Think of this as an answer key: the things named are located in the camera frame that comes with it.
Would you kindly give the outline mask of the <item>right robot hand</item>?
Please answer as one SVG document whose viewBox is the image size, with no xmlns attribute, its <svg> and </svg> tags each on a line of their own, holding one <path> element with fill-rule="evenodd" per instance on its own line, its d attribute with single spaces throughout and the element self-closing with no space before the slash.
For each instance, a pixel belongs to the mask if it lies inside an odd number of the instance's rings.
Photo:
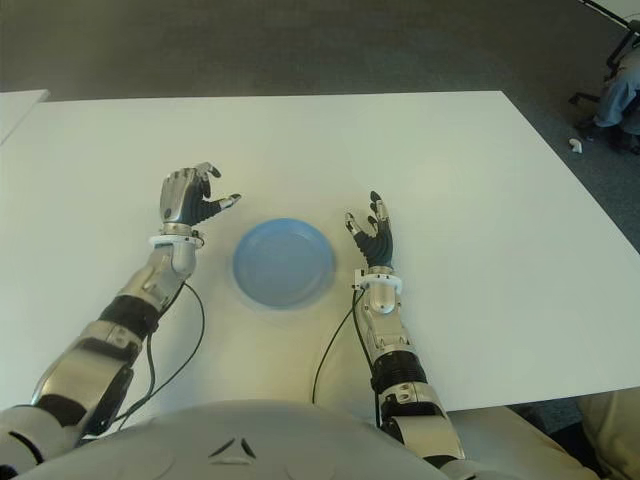
<svg viewBox="0 0 640 480">
<path fill-rule="evenodd" d="M 350 212 L 345 214 L 345 227 L 364 256 L 369 268 L 391 268 L 394 243 L 390 216 L 383 199 L 376 191 L 370 192 L 369 207 L 373 212 L 367 217 L 372 229 L 371 233 L 361 228 Z"/>
</svg>

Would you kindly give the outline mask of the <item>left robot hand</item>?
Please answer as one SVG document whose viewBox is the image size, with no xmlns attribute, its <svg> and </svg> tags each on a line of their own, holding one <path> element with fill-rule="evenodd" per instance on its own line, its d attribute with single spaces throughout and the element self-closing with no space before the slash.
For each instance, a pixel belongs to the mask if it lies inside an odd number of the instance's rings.
<svg viewBox="0 0 640 480">
<path fill-rule="evenodd" d="M 163 234 L 190 235 L 192 228 L 237 204 L 238 193 L 213 199 L 211 178 L 221 173 L 209 162 L 182 168 L 163 181 L 159 213 Z"/>
</svg>

